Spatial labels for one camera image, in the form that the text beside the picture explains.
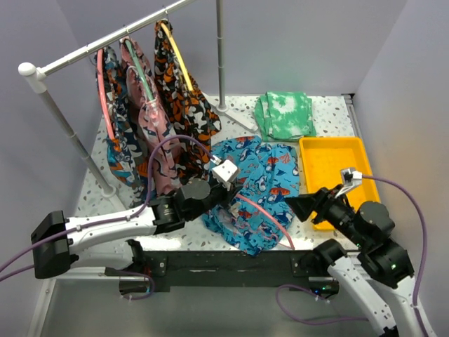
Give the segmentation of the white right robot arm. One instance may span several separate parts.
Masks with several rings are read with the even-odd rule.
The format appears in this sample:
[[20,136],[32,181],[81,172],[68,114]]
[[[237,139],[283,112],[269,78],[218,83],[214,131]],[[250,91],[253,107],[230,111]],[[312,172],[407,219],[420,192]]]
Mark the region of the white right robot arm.
[[385,205],[365,201],[354,210],[338,190],[323,187],[314,194],[286,198],[299,220],[312,213],[315,223],[329,222],[358,248],[365,280],[335,239],[319,244],[300,259],[301,268],[330,275],[357,303],[378,336],[434,336],[416,294],[408,252],[391,238],[395,228]]

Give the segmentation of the pink wire hanger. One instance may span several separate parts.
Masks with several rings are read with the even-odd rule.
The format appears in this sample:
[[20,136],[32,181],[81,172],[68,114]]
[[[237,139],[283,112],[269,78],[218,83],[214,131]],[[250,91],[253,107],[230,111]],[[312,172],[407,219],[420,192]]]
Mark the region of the pink wire hanger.
[[289,249],[291,249],[293,251],[295,250],[295,245],[293,243],[293,240],[292,240],[291,236],[288,234],[288,231],[278,222],[277,219],[275,219],[275,217],[273,217],[270,213],[268,213],[265,209],[263,209],[259,204],[251,201],[250,199],[248,199],[247,197],[243,196],[240,193],[238,193],[236,195],[236,198],[241,199],[241,200],[247,202],[248,204],[252,205],[253,207],[255,207],[268,220],[270,220],[278,228],[278,230],[281,231],[281,233],[283,234],[283,237],[287,239],[288,245],[282,244],[281,243],[281,239],[279,238],[279,236],[276,233],[271,234],[272,239],[273,240],[276,239],[277,244],[280,244],[283,247],[287,247],[287,248],[289,248]]

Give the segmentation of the blue shark print shorts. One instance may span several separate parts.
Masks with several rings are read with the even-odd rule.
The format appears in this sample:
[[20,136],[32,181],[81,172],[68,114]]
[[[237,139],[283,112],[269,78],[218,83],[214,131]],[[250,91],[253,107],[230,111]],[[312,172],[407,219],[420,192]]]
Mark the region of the blue shark print shorts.
[[[289,145],[263,143],[258,136],[223,140],[212,146],[211,153],[229,159],[240,169],[236,181],[243,184],[240,194],[259,204],[285,228],[294,215],[286,197],[299,194],[300,179],[297,154]],[[271,234],[283,234],[255,207],[235,198],[231,211],[221,206],[202,215],[206,228],[221,235],[230,245],[256,256],[277,245]]]

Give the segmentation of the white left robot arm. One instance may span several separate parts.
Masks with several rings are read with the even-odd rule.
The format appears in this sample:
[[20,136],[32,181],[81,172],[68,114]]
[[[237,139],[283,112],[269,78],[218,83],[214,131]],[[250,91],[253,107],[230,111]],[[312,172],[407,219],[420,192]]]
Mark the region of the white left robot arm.
[[216,206],[227,206],[242,189],[216,179],[194,179],[181,188],[126,211],[67,218],[50,212],[31,235],[34,276],[50,279],[78,267],[106,267],[138,275],[145,258],[136,237],[181,230]]

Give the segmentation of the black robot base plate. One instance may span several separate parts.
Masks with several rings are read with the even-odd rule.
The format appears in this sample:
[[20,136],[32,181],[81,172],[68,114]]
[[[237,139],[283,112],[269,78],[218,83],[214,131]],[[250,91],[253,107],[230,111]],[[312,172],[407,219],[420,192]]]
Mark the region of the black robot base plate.
[[107,277],[120,277],[125,295],[172,287],[269,287],[295,284],[319,294],[337,293],[339,286],[327,270],[311,260],[311,251],[264,251],[256,257],[242,251],[144,251],[123,271],[105,269]]

